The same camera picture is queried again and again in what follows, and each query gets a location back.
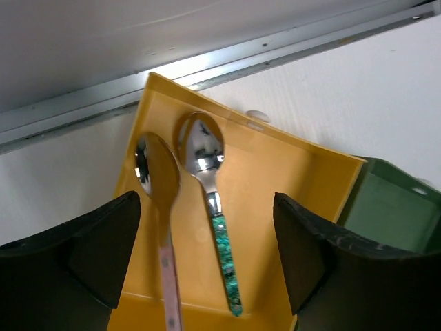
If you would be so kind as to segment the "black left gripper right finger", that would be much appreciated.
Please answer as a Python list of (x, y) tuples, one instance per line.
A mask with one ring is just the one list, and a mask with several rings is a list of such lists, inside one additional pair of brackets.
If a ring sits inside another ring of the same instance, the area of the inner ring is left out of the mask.
[(297, 330), (439, 330), (440, 254), (360, 236), (274, 196), (274, 228)]

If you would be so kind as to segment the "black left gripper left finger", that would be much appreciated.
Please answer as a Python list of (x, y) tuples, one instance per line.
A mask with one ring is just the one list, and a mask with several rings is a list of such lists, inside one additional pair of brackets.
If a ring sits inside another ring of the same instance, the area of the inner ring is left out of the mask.
[(134, 191), (1, 246), (2, 330), (106, 330), (141, 218)]

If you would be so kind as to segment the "pink handled spoon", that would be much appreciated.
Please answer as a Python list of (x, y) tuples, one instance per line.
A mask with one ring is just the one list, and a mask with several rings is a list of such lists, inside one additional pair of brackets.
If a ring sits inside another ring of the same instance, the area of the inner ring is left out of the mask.
[(136, 177), (158, 212), (158, 254), (166, 329), (183, 330), (171, 225), (172, 208), (180, 190), (179, 169), (170, 147), (153, 132), (146, 132), (139, 137), (134, 157)]

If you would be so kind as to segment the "green handled spoon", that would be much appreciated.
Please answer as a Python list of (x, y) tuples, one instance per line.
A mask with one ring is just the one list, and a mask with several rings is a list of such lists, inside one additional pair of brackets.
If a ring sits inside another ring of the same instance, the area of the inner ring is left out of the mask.
[(178, 129), (177, 152), (182, 167), (201, 185), (229, 310), (239, 317), (243, 305), (227, 221), (216, 185), (217, 172), (225, 160), (225, 142), (216, 121), (204, 112), (187, 115)]

